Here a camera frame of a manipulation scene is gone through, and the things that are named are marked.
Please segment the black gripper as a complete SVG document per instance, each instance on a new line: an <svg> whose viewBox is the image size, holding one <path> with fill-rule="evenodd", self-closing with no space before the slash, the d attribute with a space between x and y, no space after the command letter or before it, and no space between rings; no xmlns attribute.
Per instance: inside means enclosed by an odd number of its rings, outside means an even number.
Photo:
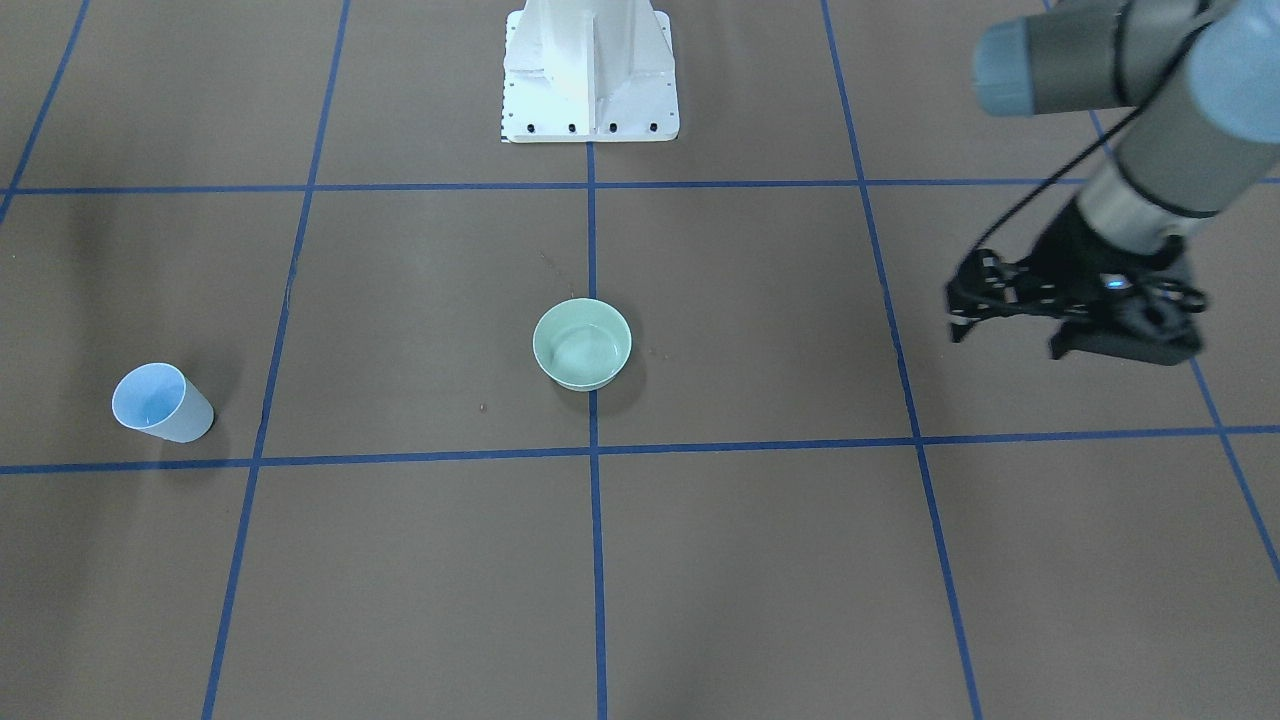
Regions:
<svg viewBox="0 0 1280 720"><path fill-rule="evenodd" d="M970 251L945 286L948 338L961 343L978 324L1015 316L1073 323L1188 323L1196 287L1183 261L1180 227L1157 229L1139 252L1101 233L1080 199L1051 220L1023 260Z"/></svg>

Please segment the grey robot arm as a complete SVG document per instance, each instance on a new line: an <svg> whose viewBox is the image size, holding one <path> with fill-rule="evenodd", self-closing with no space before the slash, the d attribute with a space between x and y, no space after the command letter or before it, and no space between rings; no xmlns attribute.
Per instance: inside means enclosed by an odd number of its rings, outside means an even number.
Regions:
<svg viewBox="0 0 1280 720"><path fill-rule="evenodd" d="M1277 164L1275 1L1060 1L989 27L972 79L992 117L1120 109L1108 156L1023 259L983 234L946 286L957 336L995 318L1172 340L1206 297L1188 242Z"/></svg>

